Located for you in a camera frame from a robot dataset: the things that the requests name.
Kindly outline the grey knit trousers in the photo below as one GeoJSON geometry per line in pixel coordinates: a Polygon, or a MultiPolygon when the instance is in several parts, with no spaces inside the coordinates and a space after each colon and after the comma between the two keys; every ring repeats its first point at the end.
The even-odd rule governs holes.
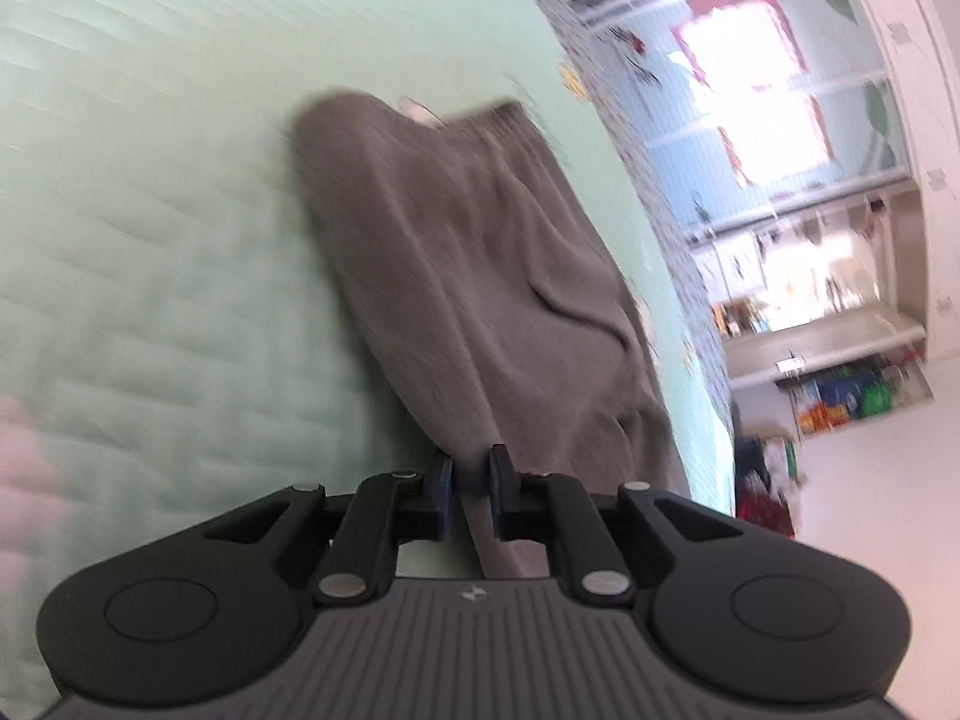
{"type": "Polygon", "coordinates": [[[298,115],[291,149],[361,338],[454,460],[485,575],[547,568],[532,544],[494,536],[495,445],[593,493],[685,488],[630,286],[523,106],[428,125],[337,93],[298,115]]]}

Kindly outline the mint green quilted bedspread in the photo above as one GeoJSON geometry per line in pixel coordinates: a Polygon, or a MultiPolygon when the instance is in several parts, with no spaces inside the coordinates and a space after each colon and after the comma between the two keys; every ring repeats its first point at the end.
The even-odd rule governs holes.
{"type": "Polygon", "coordinates": [[[285,484],[430,450],[299,193],[353,91],[421,176],[491,112],[555,158],[635,303],[669,481],[734,507],[729,385],[643,147],[565,0],[2,0],[2,608],[285,484]]]}

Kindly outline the sliding door wardrobe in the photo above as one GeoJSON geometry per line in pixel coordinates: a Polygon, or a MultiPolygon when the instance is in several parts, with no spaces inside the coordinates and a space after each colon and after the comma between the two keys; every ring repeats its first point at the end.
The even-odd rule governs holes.
{"type": "Polygon", "coordinates": [[[861,0],[569,0],[690,236],[901,181],[861,0]]]}

